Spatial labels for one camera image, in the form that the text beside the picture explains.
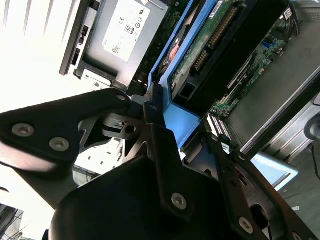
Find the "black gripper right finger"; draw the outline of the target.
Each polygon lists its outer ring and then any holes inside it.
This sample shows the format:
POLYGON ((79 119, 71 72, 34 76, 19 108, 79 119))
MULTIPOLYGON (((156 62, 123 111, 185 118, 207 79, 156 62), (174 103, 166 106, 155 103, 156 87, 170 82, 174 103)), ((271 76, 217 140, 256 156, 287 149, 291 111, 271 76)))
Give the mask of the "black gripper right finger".
POLYGON ((317 237, 250 160, 240 152, 227 154, 220 139, 205 133, 216 170, 228 224, 240 240, 315 240, 317 237), (251 205, 268 217, 268 236, 255 222, 251 205))

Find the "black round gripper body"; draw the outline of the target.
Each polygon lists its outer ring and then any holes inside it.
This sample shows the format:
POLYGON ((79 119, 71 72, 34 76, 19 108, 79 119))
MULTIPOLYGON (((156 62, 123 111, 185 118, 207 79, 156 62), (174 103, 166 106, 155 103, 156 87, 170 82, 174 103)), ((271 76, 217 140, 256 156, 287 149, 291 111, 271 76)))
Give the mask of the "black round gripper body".
POLYGON ((187 202, 180 218, 161 205, 155 164, 137 157, 72 191, 56 208, 50 240, 248 240, 230 223, 218 182, 180 165, 171 193, 187 202))

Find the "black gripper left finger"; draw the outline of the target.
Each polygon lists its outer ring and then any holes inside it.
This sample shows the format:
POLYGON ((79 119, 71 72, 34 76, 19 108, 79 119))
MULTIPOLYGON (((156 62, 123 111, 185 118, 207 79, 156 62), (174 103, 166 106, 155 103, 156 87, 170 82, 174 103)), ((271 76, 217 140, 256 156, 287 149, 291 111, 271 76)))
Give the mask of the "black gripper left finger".
POLYGON ((168 210, 173 204, 172 213, 186 218, 186 199, 169 186, 182 161, 162 108, 163 88, 153 83, 143 104, 107 88, 8 111, 0 116, 0 161, 55 180, 70 174, 79 154, 119 138, 125 141, 122 165, 139 157, 151 160, 161 206, 168 210))

